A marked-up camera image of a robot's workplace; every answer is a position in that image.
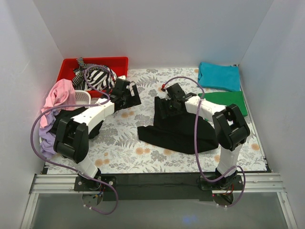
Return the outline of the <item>black floral print t shirt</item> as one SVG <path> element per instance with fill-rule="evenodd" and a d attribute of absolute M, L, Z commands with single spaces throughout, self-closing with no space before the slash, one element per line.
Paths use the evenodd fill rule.
<path fill-rule="evenodd" d="M 151 145 L 176 152 L 194 154 L 195 114 L 189 112 L 161 119 L 154 115 L 153 125 L 139 126 L 138 138 Z M 219 146 L 215 130 L 207 121 L 198 118 L 197 151 L 214 150 Z"/>

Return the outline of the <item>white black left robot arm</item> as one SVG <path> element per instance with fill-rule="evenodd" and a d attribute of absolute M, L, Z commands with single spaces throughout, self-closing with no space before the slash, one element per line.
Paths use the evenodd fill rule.
<path fill-rule="evenodd" d="M 69 159 L 78 173 L 86 177 L 85 185 L 96 191 L 101 187 L 100 171 L 89 159 L 89 134 L 99 130 L 106 117 L 116 111 L 141 104 L 134 82 L 118 79 L 108 95 L 102 95 L 94 106 L 71 118 L 59 120 L 54 142 L 54 151 Z"/>

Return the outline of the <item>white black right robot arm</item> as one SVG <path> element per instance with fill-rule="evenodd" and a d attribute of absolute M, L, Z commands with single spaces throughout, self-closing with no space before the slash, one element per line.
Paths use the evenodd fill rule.
<path fill-rule="evenodd" d="M 236 176 L 237 160 L 242 145 L 250 135 L 250 129 L 238 105 L 219 105 L 207 101 L 194 93 L 186 94 L 178 83 L 166 89 L 165 98 L 155 97 L 154 105 L 161 111 L 161 117 L 190 113 L 195 115 L 194 152 L 202 178 L 208 183 L 216 183 L 220 189 L 228 189 Z M 200 166 L 198 157 L 197 127 L 199 117 L 211 121 L 215 135 L 221 146 L 219 164 L 215 170 L 216 178 L 208 179 Z"/>

